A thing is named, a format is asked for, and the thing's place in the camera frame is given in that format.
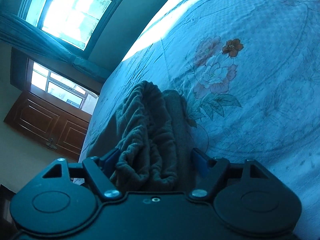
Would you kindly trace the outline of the dark green pants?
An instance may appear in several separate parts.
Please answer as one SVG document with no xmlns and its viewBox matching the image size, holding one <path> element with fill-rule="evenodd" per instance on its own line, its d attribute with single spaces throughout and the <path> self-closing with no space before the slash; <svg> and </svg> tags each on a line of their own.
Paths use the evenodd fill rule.
<svg viewBox="0 0 320 240">
<path fill-rule="evenodd" d="M 186 102 L 175 90 L 161 92 L 143 81 L 89 142 L 83 158 L 120 150 L 111 181 L 120 191 L 190 191 L 191 138 Z"/>
</svg>

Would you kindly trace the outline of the large bedroom window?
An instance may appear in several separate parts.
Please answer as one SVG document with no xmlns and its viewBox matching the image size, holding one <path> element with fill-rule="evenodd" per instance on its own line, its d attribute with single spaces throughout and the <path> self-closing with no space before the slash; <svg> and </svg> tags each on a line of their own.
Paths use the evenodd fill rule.
<svg viewBox="0 0 320 240">
<path fill-rule="evenodd" d="M 18 15 L 87 59 L 122 1 L 22 0 Z"/>
</svg>

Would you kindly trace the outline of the brown wooden door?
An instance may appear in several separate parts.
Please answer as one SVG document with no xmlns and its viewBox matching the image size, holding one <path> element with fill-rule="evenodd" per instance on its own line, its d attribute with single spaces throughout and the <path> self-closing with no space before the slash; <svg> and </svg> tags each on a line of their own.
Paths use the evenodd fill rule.
<svg viewBox="0 0 320 240">
<path fill-rule="evenodd" d="M 4 122 L 52 151 L 78 161 L 89 122 L 22 92 Z"/>
</svg>

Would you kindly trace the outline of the far room window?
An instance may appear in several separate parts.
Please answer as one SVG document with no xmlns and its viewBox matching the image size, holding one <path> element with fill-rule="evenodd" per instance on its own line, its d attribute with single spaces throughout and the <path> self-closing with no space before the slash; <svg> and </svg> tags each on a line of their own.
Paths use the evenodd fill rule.
<svg viewBox="0 0 320 240">
<path fill-rule="evenodd" d="M 93 114 L 99 96 L 37 62 L 31 63 L 31 84 L 88 114 Z"/>
</svg>

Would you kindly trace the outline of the floral light blue bed sheet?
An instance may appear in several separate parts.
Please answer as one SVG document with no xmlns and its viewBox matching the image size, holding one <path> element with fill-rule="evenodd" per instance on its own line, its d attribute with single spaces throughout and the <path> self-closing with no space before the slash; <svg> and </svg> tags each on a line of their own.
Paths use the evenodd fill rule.
<svg viewBox="0 0 320 240">
<path fill-rule="evenodd" d="M 292 189 L 295 233 L 319 239 L 319 0 L 168 0 L 104 83 L 81 158 L 144 80 L 185 98 L 195 147 Z"/>
</svg>

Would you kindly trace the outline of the teal curtain left of window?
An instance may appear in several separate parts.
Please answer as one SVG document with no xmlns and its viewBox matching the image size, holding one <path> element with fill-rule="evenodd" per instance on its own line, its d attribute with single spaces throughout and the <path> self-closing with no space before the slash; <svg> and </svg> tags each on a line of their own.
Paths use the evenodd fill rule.
<svg viewBox="0 0 320 240">
<path fill-rule="evenodd" d="M 93 80 L 104 83 L 111 72 L 66 49 L 50 35 L 22 18 L 1 11 L 1 41 L 25 53 L 67 63 Z"/>
</svg>

